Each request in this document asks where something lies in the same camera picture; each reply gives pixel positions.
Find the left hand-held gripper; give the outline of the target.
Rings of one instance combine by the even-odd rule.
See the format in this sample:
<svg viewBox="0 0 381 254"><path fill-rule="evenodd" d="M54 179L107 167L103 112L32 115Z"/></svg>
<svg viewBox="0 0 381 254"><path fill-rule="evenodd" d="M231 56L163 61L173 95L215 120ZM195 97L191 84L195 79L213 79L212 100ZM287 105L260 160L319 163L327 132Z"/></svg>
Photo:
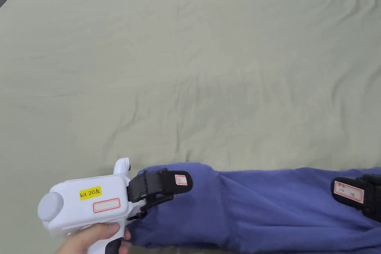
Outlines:
<svg viewBox="0 0 381 254"><path fill-rule="evenodd" d="M121 158L112 175L67 180L53 186L38 205L43 226L52 236L69 236L98 223L123 224L137 213L144 217L149 209L193 188L193 179L186 171L145 171L145 200L132 203L127 189L129 171L129 159Z"/></svg>

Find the person's left hand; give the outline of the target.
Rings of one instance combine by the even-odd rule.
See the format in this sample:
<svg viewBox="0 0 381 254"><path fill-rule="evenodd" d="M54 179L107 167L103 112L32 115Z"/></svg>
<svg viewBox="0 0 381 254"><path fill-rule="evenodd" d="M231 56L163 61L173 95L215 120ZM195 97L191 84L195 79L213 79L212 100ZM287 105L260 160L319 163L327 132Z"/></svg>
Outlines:
<svg viewBox="0 0 381 254"><path fill-rule="evenodd" d="M88 249L98 241L113 237L120 229L120 224L95 224L68 238L56 251L56 254L87 254Z"/></svg>

